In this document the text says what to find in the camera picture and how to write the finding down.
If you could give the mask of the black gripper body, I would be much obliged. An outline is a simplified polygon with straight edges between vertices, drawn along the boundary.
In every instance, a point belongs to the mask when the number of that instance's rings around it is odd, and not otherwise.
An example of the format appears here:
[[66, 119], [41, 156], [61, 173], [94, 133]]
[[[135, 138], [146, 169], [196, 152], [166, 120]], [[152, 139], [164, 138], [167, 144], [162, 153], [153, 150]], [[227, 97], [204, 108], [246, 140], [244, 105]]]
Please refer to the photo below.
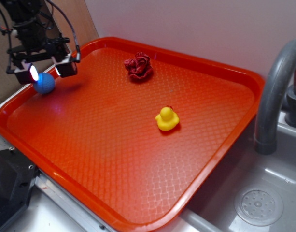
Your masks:
[[67, 37], [45, 38], [40, 44], [34, 44], [34, 41], [36, 41], [36, 38], [30, 36], [26, 40], [26, 44], [13, 47], [12, 39], [9, 38], [7, 73], [14, 73], [16, 68], [23, 69], [24, 63], [34, 63], [48, 59], [51, 59], [54, 63], [54, 58], [56, 61], [61, 61], [70, 53], [66, 47], [66, 44], [70, 42]]

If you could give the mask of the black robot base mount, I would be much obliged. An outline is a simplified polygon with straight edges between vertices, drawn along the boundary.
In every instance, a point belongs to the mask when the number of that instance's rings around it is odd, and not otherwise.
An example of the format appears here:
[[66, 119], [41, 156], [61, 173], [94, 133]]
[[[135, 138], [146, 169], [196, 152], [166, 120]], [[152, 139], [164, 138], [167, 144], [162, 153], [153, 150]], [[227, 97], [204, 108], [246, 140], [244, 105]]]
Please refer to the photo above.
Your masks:
[[29, 207], [38, 168], [18, 149], [0, 150], [0, 232]]

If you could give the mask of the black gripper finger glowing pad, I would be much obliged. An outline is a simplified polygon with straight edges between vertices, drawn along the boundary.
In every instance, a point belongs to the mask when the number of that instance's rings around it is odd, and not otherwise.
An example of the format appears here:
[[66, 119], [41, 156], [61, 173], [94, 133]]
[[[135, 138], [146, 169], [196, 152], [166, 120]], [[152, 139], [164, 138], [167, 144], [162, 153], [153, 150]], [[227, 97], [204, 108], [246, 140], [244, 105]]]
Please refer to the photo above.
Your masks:
[[23, 69], [16, 68], [14, 74], [22, 85], [34, 84], [39, 80], [39, 74], [32, 63], [24, 63]]
[[78, 73], [76, 62], [73, 61], [71, 54], [67, 54], [61, 61], [54, 58], [55, 70], [58, 76], [65, 78], [74, 76]]

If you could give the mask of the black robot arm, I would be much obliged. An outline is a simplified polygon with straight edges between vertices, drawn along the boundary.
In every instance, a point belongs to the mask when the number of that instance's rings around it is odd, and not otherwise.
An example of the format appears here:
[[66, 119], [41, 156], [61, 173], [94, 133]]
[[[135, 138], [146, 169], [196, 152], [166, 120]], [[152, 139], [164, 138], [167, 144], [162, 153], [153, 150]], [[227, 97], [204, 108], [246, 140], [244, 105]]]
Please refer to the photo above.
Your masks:
[[8, 74], [14, 74], [20, 84], [34, 84], [39, 79], [35, 62], [51, 59], [60, 77], [77, 74], [77, 64], [81, 61], [78, 40], [74, 39], [76, 56], [73, 57], [66, 45], [70, 39], [59, 35], [48, 38], [49, 27], [41, 22], [42, 3], [39, 0], [3, 0], [2, 6], [8, 12], [20, 46], [10, 47], [7, 53], [15, 69], [7, 68]]

